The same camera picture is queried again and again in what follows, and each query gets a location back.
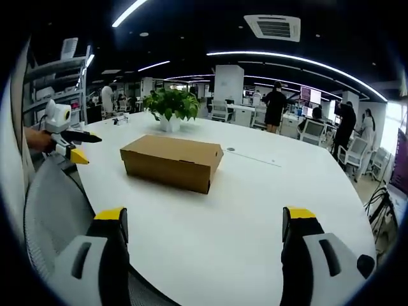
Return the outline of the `person's left hand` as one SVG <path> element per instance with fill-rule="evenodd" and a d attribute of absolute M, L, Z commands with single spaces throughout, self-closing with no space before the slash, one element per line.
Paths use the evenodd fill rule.
<path fill-rule="evenodd" d="M 39 152 L 49 152 L 53 149 L 53 140 L 46 131 L 38 131 L 30 127 L 24 127 L 27 145 L 30 149 Z"/>

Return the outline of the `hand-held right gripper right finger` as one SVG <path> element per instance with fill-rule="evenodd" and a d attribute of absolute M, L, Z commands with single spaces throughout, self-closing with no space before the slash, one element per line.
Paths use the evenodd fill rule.
<path fill-rule="evenodd" d="M 296 207 L 283 209 L 281 263 L 281 305 L 344 305 L 375 268 L 373 257 L 356 256 L 310 210 Z"/>

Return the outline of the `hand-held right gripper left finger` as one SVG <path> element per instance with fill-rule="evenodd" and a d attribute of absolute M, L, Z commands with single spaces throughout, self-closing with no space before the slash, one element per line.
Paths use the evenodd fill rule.
<path fill-rule="evenodd" d="M 129 305 L 127 244 L 126 208 L 96 214 L 56 257 L 52 290 L 65 305 Z"/>

